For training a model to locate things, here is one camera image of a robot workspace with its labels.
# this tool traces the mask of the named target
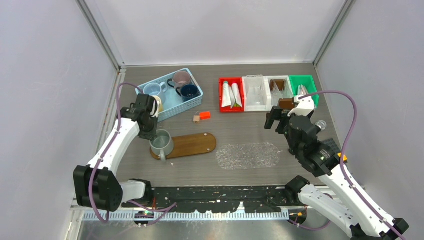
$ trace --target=dark blue mug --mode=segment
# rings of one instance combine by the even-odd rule
[[[193,84],[187,84],[182,87],[177,87],[175,91],[180,97],[182,97],[182,100],[184,102],[187,102],[200,96],[199,88]]]

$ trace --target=wooden serving tray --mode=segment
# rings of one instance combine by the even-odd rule
[[[217,147],[217,139],[209,132],[175,136],[172,140],[174,144],[173,151],[166,156],[166,159],[207,154]],[[152,149],[150,149],[150,154],[156,160],[161,159],[152,152]]]

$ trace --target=mug handle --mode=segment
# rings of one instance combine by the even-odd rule
[[[181,87],[177,87],[177,88],[175,88],[175,92],[181,97],[181,93],[178,91],[178,90],[180,90],[181,89]]]
[[[170,86],[171,88],[174,88],[175,87],[175,85],[174,86],[172,86],[170,83],[173,83],[173,80],[172,79],[168,79],[168,86]]]
[[[165,162],[166,160],[167,160],[167,156],[165,156],[165,152],[164,152],[164,150],[162,149],[162,150],[160,150],[160,154],[159,154],[159,156],[160,156],[160,160],[162,161],[162,162]]]
[[[159,85],[160,85],[160,88],[163,90],[163,92],[166,92],[168,90],[166,82],[163,81]]]

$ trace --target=gray mug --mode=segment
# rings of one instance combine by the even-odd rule
[[[170,133],[166,130],[157,130],[156,137],[150,140],[151,151],[160,157],[160,160],[166,161],[167,155],[174,150],[174,141]]]

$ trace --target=green bin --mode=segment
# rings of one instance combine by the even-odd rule
[[[291,89],[293,90],[294,96],[298,95],[299,85],[305,86],[307,92],[310,94],[317,92],[317,87],[315,86],[314,78],[312,75],[290,75],[288,78],[290,79]],[[315,104],[315,108],[317,108],[318,102],[320,101],[320,96],[312,96],[312,100]]]

